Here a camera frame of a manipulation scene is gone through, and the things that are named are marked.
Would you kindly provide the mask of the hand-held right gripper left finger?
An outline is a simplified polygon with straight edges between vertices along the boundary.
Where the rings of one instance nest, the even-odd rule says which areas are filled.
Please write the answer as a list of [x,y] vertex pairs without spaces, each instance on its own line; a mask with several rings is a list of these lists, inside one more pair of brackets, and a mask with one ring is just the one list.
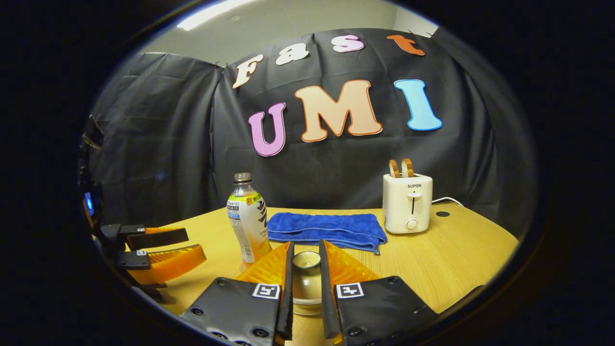
[[286,242],[236,278],[216,278],[181,314],[202,334],[242,346],[292,339],[294,242]]

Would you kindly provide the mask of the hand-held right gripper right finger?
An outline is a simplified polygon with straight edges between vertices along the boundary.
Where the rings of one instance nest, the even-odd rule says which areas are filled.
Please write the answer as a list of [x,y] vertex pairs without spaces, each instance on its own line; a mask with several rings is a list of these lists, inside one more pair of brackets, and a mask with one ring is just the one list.
[[336,346],[408,346],[436,319],[399,276],[380,277],[329,241],[319,251],[324,336]]

